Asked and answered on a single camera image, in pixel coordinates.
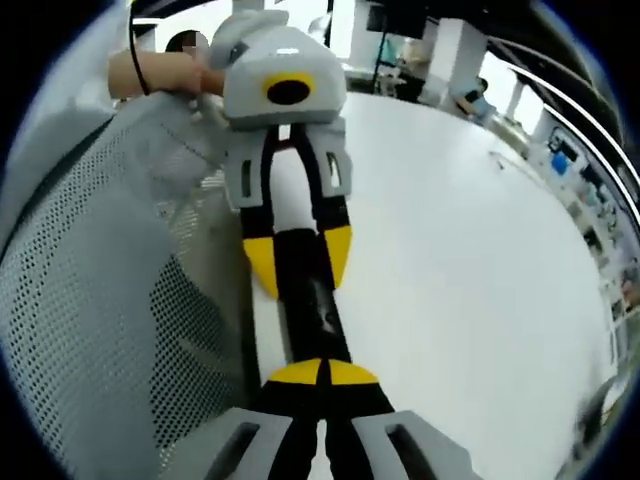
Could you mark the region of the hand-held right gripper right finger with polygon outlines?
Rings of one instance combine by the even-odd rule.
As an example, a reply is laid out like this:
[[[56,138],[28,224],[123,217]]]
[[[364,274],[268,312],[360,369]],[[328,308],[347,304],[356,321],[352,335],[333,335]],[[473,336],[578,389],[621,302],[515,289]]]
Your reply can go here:
[[[328,361],[325,450],[335,479],[478,479],[471,455],[411,410],[396,410],[377,377]]]

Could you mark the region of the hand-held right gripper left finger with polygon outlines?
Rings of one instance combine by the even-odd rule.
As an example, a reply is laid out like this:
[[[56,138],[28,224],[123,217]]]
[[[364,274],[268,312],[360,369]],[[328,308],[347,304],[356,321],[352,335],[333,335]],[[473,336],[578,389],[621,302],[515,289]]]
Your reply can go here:
[[[206,479],[307,479],[317,454],[325,359],[289,364],[249,407],[234,407],[209,427]]]

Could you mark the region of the person's left hand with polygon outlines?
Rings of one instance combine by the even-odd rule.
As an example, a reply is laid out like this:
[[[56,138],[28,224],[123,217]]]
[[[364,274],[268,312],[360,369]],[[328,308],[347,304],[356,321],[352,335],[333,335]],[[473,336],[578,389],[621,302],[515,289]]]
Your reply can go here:
[[[197,64],[192,70],[188,86],[196,96],[202,116],[217,128],[225,130],[229,121],[224,114],[223,93],[226,73],[224,70],[210,69]]]

